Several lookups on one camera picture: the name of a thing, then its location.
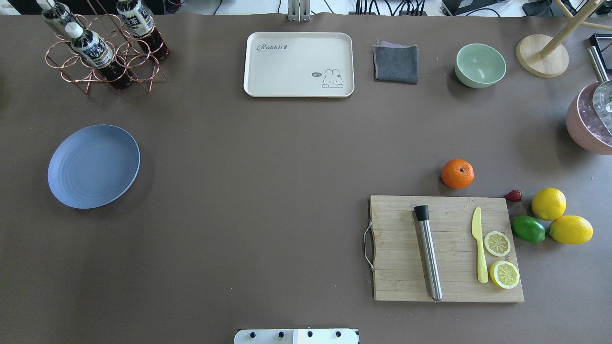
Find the metal clamp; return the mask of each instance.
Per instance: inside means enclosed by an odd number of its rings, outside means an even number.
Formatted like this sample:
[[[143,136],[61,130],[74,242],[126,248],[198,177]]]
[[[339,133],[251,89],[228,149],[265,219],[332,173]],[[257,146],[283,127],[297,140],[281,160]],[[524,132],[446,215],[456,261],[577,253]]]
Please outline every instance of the metal clamp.
[[[310,21],[310,0],[289,0],[289,21]]]
[[[365,257],[365,260],[368,261],[368,264],[370,265],[370,269],[372,270],[372,272],[374,272],[374,264],[372,264],[372,262],[368,258],[368,253],[366,252],[366,249],[365,249],[367,246],[367,244],[365,243],[365,237],[368,234],[368,231],[370,231],[372,241],[374,241],[374,234],[372,233],[371,229],[372,229],[372,220],[370,220],[370,222],[368,223],[368,228],[366,228],[364,232],[364,257]]]

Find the stainless steel muddler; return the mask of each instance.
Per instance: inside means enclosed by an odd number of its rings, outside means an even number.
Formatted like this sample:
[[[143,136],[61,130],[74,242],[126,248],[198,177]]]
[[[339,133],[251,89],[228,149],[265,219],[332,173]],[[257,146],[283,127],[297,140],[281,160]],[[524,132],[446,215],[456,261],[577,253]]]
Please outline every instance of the stainless steel muddler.
[[[433,248],[433,237],[429,226],[429,207],[416,206],[414,212],[419,222],[421,243],[425,250],[425,264],[427,265],[427,275],[429,278],[429,289],[431,298],[435,301],[442,300],[442,285],[440,283],[440,273],[436,262],[436,251]]]

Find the metal handle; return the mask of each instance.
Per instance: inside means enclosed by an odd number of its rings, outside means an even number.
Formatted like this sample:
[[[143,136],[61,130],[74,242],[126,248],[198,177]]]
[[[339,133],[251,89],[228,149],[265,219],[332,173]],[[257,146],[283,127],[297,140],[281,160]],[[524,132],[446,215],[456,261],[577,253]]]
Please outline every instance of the metal handle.
[[[595,46],[589,47],[586,50],[586,54],[589,56],[589,60],[593,65],[593,69],[595,70],[595,75],[597,76],[599,83],[608,81],[608,73],[606,72],[605,68],[603,68],[603,62],[602,59],[599,58],[597,48]]]
[[[419,221],[419,228],[423,238],[423,248],[425,249],[425,264],[427,265],[431,298],[440,301],[442,300],[442,285],[440,283],[436,251],[433,248],[433,237],[431,236],[429,221]]]
[[[364,257],[365,257],[365,260],[368,261],[368,264],[370,265],[370,269],[372,270],[372,272],[374,272],[374,264],[372,264],[372,262],[368,258],[368,253],[365,251],[365,248],[367,246],[367,244],[365,243],[365,236],[366,234],[368,234],[368,231],[372,233],[371,229],[372,229],[372,220],[370,220],[370,223],[368,223],[368,228],[366,228],[364,232]]]

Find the bottle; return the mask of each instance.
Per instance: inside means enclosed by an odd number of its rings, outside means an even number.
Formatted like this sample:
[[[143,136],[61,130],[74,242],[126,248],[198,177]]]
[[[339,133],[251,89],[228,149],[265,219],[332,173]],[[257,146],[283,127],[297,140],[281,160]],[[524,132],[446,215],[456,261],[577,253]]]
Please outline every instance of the bottle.
[[[68,23],[66,33],[72,38],[72,50],[97,69],[113,88],[130,86],[132,72],[115,61],[113,49],[95,31],[83,29],[77,23]]]
[[[117,2],[117,13],[123,19],[127,29],[134,38],[145,41],[151,49],[151,54],[156,59],[162,60],[170,54],[168,46],[163,41],[153,22],[153,18],[147,12],[147,8],[141,0],[119,0]],[[147,46],[138,41],[140,47],[147,51]]]
[[[42,9],[40,14],[42,14],[47,24],[59,36],[69,39],[65,30],[68,23],[77,23],[84,27],[83,23],[70,11],[68,6],[61,2],[55,2],[54,0],[36,0],[36,2]]]

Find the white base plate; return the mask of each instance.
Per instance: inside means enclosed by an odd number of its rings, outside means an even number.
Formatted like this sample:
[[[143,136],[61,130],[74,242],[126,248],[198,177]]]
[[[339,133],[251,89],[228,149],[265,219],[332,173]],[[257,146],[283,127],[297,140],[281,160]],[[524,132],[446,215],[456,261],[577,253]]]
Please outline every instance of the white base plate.
[[[347,97],[355,89],[353,42],[342,32],[254,32],[244,91],[252,97]]]
[[[240,330],[234,344],[359,344],[358,333],[354,329]]]

